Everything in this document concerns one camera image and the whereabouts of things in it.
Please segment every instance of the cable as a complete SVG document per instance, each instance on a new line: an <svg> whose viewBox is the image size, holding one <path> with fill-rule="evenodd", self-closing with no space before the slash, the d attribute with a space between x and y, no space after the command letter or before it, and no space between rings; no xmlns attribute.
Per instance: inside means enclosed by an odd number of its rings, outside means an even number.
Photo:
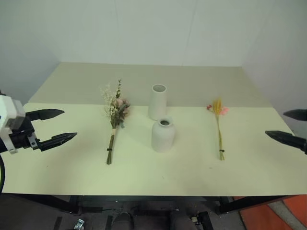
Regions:
<svg viewBox="0 0 307 230"><path fill-rule="evenodd" d="M0 194L2 193L2 189L4 186L4 180L5 180L5 168L4 168L4 162L0 154L0 171L1 171L1 180L0 180Z"/></svg>

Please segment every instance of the vase opening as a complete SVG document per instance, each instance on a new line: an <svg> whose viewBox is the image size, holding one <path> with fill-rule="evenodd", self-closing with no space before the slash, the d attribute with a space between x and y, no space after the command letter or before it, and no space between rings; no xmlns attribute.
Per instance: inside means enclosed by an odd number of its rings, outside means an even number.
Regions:
<svg viewBox="0 0 307 230"><path fill-rule="evenodd" d="M156 92L164 92L166 87L164 85L154 85L153 90Z"/></svg>
<svg viewBox="0 0 307 230"><path fill-rule="evenodd" d="M169 121L165 121L165 120L162 120L160 121L160 124L162 124L163 126L169 126Z"/></svg>

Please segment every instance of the white vase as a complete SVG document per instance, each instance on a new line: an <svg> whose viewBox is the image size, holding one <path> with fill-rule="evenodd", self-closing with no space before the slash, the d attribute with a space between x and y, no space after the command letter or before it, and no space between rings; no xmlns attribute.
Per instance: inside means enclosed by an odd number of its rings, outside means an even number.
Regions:
<svg viewBox="0 0 307 230"><path fill-rule="evenodd" d="M152 129L152 148L157 152L165 152L173 146L175 126L171 117L159 119Z"/></svg>
<svg viewBox="0 0 307 230"><path fill-rule="evenodd" d="M166 86L152 86L148 107L148 116L153 120L158 120L166 116Z"/></svg>

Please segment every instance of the table leg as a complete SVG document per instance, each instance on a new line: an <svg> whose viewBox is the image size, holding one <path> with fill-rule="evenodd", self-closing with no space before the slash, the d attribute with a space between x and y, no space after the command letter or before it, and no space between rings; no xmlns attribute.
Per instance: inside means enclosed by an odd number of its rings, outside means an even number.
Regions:
<svg viewBox="0 0 307 230"><path fill-rule="evenodd" d="M71 214L78 214L79 207L70 202L66 202L52 195L33 195L33 194L13 194L15 196L31 200L42 205L56 208L60 211L69 212Z"/></svg>
<svg viewBox="0 0 307 230"><path fill-rule="evenodd" d="M244 198L229 203L221 202L221 205L218 206L217 212L220 214L226 214L229 212L240 211L250 207L265 205L289 197L292 197L292 195L246 196Z"/></svg>

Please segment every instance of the person's leg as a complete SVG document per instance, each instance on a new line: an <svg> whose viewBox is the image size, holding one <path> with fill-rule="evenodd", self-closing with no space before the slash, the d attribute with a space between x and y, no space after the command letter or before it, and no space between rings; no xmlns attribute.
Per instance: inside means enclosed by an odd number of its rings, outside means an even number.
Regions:
<svg viewBox="0 0 307 230"><path fill-rule="evenodd" d="M185 212L173 211L170 216L171 230L197 230L195 224Z"/></svg>
<svg viewBox="0 0 307 230"><path fill-rule="evenodd" d="M133 230L133 221L128 212L123 212L115 218L112 230Z"/></svg>

